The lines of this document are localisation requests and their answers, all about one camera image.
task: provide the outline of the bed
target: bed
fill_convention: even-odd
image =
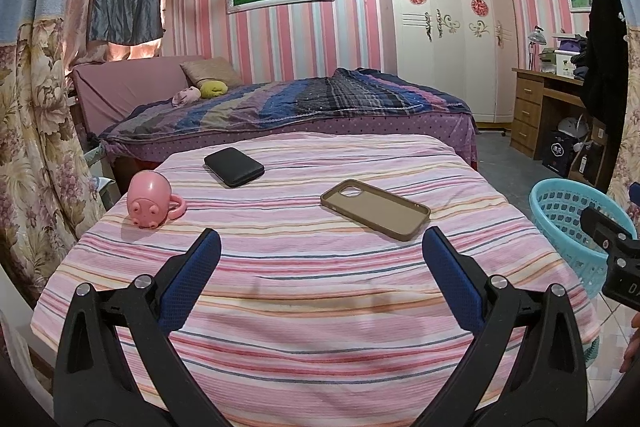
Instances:
[[[159,164],[173,153],[283,132],[401,133],[434,136],[476,165],[471,111],[447,93],[376,70],[338,69],[331,77],[254,84],[173,108],[171,97],[187,86],[179,64],[192,58],[74,70],[88,130],[100,136],[111,160]]]
[[[428,136],[287,133],[238,142],[266,167],[241,188],[202,165],[221,146],[172,155],[158,171],[185,197],[180,219],[151,232],[120,200],[71,249],[47,284],[32,327],[55,348],[76,286],[98,290],[154,274],[205,227],[222,260],[184,328],[171,334],[204,392],[235,425],[410,425],[471,341],[424,264],[421,235],[400,243],[319,205],[347,178],[423,203],[454,247],[517,287],[565,286],[586,353],[599,321],[574,272],[514,206],[441,141]],[[161,405],[122,330],[145,399]],[[517,354],[511,338],[484,403]]]

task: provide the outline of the wooden desk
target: wooden desk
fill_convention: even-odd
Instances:
[[[579,171],[583,153],[574,158],[568,178],[606,192],[618,150],[614,150],[607,143],[607,135],[601,131],[604,124],[592,120],[587,115],[578,96],[583,82],[552,73],[516,68],[513,71],[517,73],[517,84],[514,120],[511,124],[511,147],[534,160],[540,160],[547,137],[558,128],[560,121],[568,116],[578,118],[585,114],[587,122],[593,127],[591,139],[604,146],[604,151],[594,185]]]
[[[542,158],[545,137],[562,118],[579,117],[584,104],[578,96],[581,80],[552,73],[519,70],[511,124],[511,147],[534,160]]]

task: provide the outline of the wardrobe door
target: wardrobe door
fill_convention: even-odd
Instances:
[[[465,96],[479,122],[495,120],[496,42],[492,0],[461,0],[465,35]]]
[[[407,82],[430,86],[433,43],[427,35],[425,13],[431,11],[431,0],[420,1],[393,0],[398,76]]]
[[[497,61],[495,89],[495,121],[513,121],[513,104],[516,99],[516,74],[518,67],[518,41],[516,40],[516,14],[513,0],[492,0]]]
[[[430,0],[433,76],[427,85],[465,98],[465,36],[460,0]]]

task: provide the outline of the human hand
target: human hand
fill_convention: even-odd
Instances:
[[[620,373],[626,373],[631,368],[634,356],[638,354],[638,348],[640,348],[640,313],[637,313],[631,319],[631,327],[636,328],[636,332],[631,337],[629,346],[626,348],[624,360],[622,366],[620,366]]]

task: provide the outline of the beige pillow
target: beige pillow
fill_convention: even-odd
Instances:
[[[206,60],[194,60],[180,64],[184,74],[191,84],[198,89],[207,80],[220,80],[229,89],[243,85],[242,78],[234,71],[231,64],[223,57],[208,58]]]

